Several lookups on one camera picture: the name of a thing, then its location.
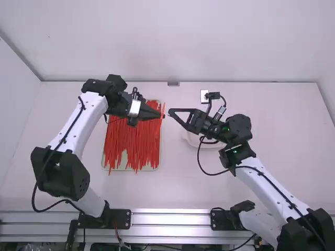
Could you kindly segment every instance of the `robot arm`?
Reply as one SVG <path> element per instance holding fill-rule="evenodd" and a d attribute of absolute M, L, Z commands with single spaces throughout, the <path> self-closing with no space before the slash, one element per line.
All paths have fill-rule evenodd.
<path fill-rule="evenodd" d="M 127 84 L 120 76 L 109 75 L 107 81 L 89 79 L 82 88 L 76 108 L 58 135 L 46 148 L 36 147 L 31 154 L 35 172 L 32 206 L 35 211 L 37 187 L 54 197 L 64 197 L 86 215 L 101 218 L 108 202 L 90 187 L 90 174 L 81 163 L 85 145 L 102 115 L 128 119 L 130 126 L 138 120 L 160 119 L 160 112 L 146 105 L 146 100 L 133 89 L 125 92 Z"/>
<path fill-rule="evenodd" d="M 204 99 L 220 94 L 207 93 Z M 312 210 L 295 198 L 270 173 L 251 150 L 248 141 L 252 139 L 251 120 L 237 114 L 220 121 L 226 107 L 220 107 L 210 117 L 211 100 L 208 109 L 169 109 L 169 116 L 184 129 L 194 134 L 203 134 L 227 145 L 219 150 L 222 165 L 245 183 L 269 209 L 272 216 L 255 213 L 254 203 L 248 209 L 237 213 L 243 226 L 257 233 L 278 250 L 333 250 L 335 231 L 332 218 L 323 209 Z M 183 121 L 178 112 L 189 113 Z"/>

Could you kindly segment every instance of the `black cable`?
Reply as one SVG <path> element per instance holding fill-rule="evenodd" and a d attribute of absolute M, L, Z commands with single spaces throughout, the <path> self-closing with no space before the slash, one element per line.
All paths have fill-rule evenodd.
<path fill-rule="evenodd" d="M 66 143 L 66 137 L 68 137 L 71 129 L 73 128 L 74 124 L 77 122 L 78 118 L 80 117 L 80 115 L 82 114 L 82 112 L 86 109 L 85 108 L 85 105 L 84 105 L 84 102 L 82 100 L 82 98 L 79 96 L 78 99 L 80 100 L 82 106 L 80 108 L 80 111 L 78 113 L 78 115 L 75 117 L 75 119 L 73 120 L 72 124 L 70 125 L 69 129 L 66 131 L 64 137 L 60 140 L 59 144 L 52 150 L 52 152 L 50 153 L 49 157 L 47 158 L 47 160 L 45 161 L 44 165 L 42 166 L 41 168 L 41 171 L 40 171 L 40 174 L 38 175 L 37 179 L 36 179 L 36 183 L 35 183 L 35 186 L 33 188 L 33 191 L 32 191 L 32 195 L 31 195 L 31 206 L 33 208 L 33 210 L 37 213 L 43 213 L 43 212 L 46 212 L 48 211 L 49 209 L 53 208 L 54 206 L 58 205 L 59 203 L 62 203 L 62 202 L 65 202 L 65 203 L 68 203 L 70 204 L 71 206 L 73 206 L 74 208 L 76 208 L 78 211 L 84 213 L 82 210 L 80 210 L 78 207 L 76 207 L 75 204 L 73 204 L 73 202 L 71 200 L 68 200 L 68 199 L 62 199 L 60 201 L 57 201 L 56 203 L 52 204 L 51 206 L 47 207 L 47 208 L 44 208 L 44 209 L 37 209 L 36 206 L 35 206 L 35 196 L 36 196 L 36 190 L 37 190 L 37 184 L 40 182 L 40 179 L 41 179 L 41 176 L 42 176 L 42 173 L 44 172 L 48 162 L 51 160 L 52 156 L 54 155 L 54 153 L 57 151 L 57 149 L 65 142 Z"/>
<path fill-rule="evenodd" d="M 256 236 L 256 234 L 251 235 L 251 236 L 250 236 L 244 243 L 242 243 L 242 244 L 241 244 L 240 246 L 238 246 L 238 247 L 235 247 L 235 248 L 230 249 L 230 250 L 222 250 L 222 251 L 235 251 L 235 250 L 237 250 L 237 249 L 243 247 L 244 245 L 246 245 L 246 244 L 247 244 L 250 240 L 252 240 L 255 236 Z M 205 248 L 205 251 L 211 251 L 211 250 L 213 250 L 213 249 Z"/>
<path fill-rule="evenodd" d="M 198 165 L 199 165 L 199 167 L 200 167 L 200 170 L 201 170 L 204 174 L 206 174 L 206 175 L 208 175 L 208 176 L 217 176 L 217 175 L 224 174 L 224 173 L 230 171 L 229 169 L 227 169 L 227 170 L 223 170 L 223 171 L 221 171 L 221 172 L 218 172 L 218 173 L 216 173 L 216 174 L 210 174 L 210 173 L 206 172 L 206 171 L 203 169 L 203 167 L 202 167 L 201 164 L 200 164 L 199 153 L 200 153 L 200 147 L 201 147 L 201 144 L 203 143 L 204 138 L 205 138 L 204 136 L 200 137 L 200 143 L 199 143 L 199 147 L 198 147 L 198 151 L 197 151 L 197 161 L 198 161 Z"/>
<path fill-rule="evenodd" d="M 220 98 L 224 101 L 224 107 L 226 107 L 227 106 L 227 102 L 226 102 L 225 98 L 222 95 L 220 95 Z"/>
<path fill-rule="evenodd" d="M 252 166 L 236 166 L 235 169 L 238 168 L 248 168 L 248 169 L 252 169 L 254 171 L 257 172 L 258 175 L 262 176 L 264 179 L 266 179 L 267 182 L 269 182 L 273 188 L 287 201 L 287 203 L 300 215 L 300 217 L 302 218 L 302 220 L 306 223 L 306 225 L 308 226 L 309 230 L 315 235 L 315 237 L 318 239 L 318 241 L 320 242 L 320 244 L 322 245 L 322 247 L 327 250 L 326 248 L 326 244 L 324 243 L 324 241 L 322 240 L 322 238 L 320 237 L 320 235 L 318 235 L 318 233 L 316 232 L 316 230 L 314 229 L 314 227 L 309 223 L 309 221 L 306 219 L 306 217 L 299 211 L 299 209 L 297 208 L 296 204 L 292 203 L 288 197 L 286 195 L 283 194 L 282 191 L 280 191 L 280 189 L 273 184 L 273 182 L 266 177 L 265 174 L 263 174 L 261 171 L 259 171 L 257 168 L 252 167 Z"/>
<path fill-rule="evenodd" d="M 201 138 L 203 138 L 203 140 L 204 140 L 205 137 L 206 137 L 206 136 L 201 136 L 201 137 L 199 138 L 199 140 L 201 141 Z M 206 145 L 214 145 L 214 144 L 217 144 L 217 143 L 219 143 L 218 140 L 213 141 L 213 142 L 205 142 L 205 141 L 202 142 L 202 144 L 206 144 Z"/>
<path fill-rule="evenodd" d="M 148 246 L 166 247 L 166 248 L 170 248 L 170 249 L 174 249 L 174 250 L 182 250 L 181 248 L 170 247 L 170 246 L 166 246 L 166 245 L 162 245 L 162 244 L 148 244 Z"/>
<path fill-rule="evenodd" d="M 150 244 L 147 244 L 144 248 L 142 248 L 142 250 L 141 251 L 144 251 L 147 247 L 149 247 L 150 246 Z"/>
<path fill-rule="evenodd" d="M 84 247 L 85 247 L 85 245 L 86 245 L 86 228 L 84 228 L 84 241 L 83 241 L 83 243 L 84 243 Z"/>
<path fill-rule="evenodd" d="M 119 119 L 113 120 L 113 121 L 111 121 L 111 122 L 107 122 L 107 115 L 106 115 L 105 113 L 104 113 L 104 118 L 105 118 L 105 123 L 106 123 L 106 124 L 113 123 L 113 122 L 118 121 L 118 120 L 120 120 L 120 119 L 125 119 L 125 118 L 119 118 Z"/>
<path fill-rule="evenodd" d="M 220 207 L 212 208 L 211 211 L 212 211 L 212 210 L 221 210 L 221 211 L 225 211 L 225 209 L 220 208 Z"/>

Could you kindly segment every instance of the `white table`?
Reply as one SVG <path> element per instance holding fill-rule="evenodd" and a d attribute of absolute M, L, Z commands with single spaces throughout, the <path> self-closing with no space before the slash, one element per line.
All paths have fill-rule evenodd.
<path fill-rule="evenodd" d="M 145 98 L 159 99 L 169 108 L 200 108 L 200 89 L 220 91 L 227 100 L 225 117 L 243 113 L 251 118 L 252 149 L 267 169 L 295 197 L 332 213 L 335 169 L 335 130 L 315 83 L 129 83 Z M 21 141 L 0 191 L 4 212 L 31 211 L 30 198 L 35 183 L 30 152 L 46 146 L 71 114 L 82 83 L 45 83 L 35 101 Z M 214 101 L 213 113 L 221 105 Z M 158 170 L 135 174 L 108 172 L 101 168 L 107 125 L 103 118 L 89 139 L 83 164 L 91 174 L 91 186 L 111 207 L 152 209 L 229 208 L 243 200 L 263 205 L 251 190 L 230 173 L 205 176 L 197 166 L 196 149 L 182 140 L 182 127 L 172 118 L 162 125 L 162 153 Z M 203 150 L 200 161 L 208 172 L 222 170 L 217 150 Z M 46 193 L 37 194 L 37 207 L 55 202 Z M 73 211 L 59 205 L 57 211 Z"/>

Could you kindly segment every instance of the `beige tray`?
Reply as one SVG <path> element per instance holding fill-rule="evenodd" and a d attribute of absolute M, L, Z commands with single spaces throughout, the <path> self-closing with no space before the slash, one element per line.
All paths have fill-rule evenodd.
<path fill-rule="evenodd" d="M 159 163 L 161 163 L 161 147 L 162 147 L 162 126 L 161 126 L 161 137 L 160 137 L 160 147 L 159 147 Z M 133 171 L 134 172 L 134 170 L 131 167 L 128 167 L 126 169 L 127 161 L 128 161 L 127 151 L 124 150 L 122 152 L 121 163 L 120 163 L 119 167 L 117 167 L 117 169 L 112 169 L 111 172 L 114 172 L 114 171 Z M 138 170 L 138 172 L 141 172 L 141 171 L 155 171 L 159 168 L 159 166 L 160 166 L 160 164 L 157 166 L 156 169 L 153 169 L 151 167 L 151 164 L 149 164 L 149 165 L 143 166 L 142 170 Z M 107 164 L 107 166 L 105 166 L 105 152 L 104 152 L 104 150 L 103 150 L 103 156 L 102 156 L 102 159 L 101 159 L 101 167 L 104 170 L 109 171 L 109 164 Z"/>

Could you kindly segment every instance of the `white wall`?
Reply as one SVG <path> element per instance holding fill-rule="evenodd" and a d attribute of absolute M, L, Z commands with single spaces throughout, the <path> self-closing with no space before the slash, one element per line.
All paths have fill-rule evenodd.
<path fill-rule="evenodd" d="M 0 1 L 42 78 L 318 82 L 335 119 L 333 0 Z"/>
<path fill-rule="evenodd" d="M 40 87 L 40 80 L 0 37 L 0 187 Z"/>

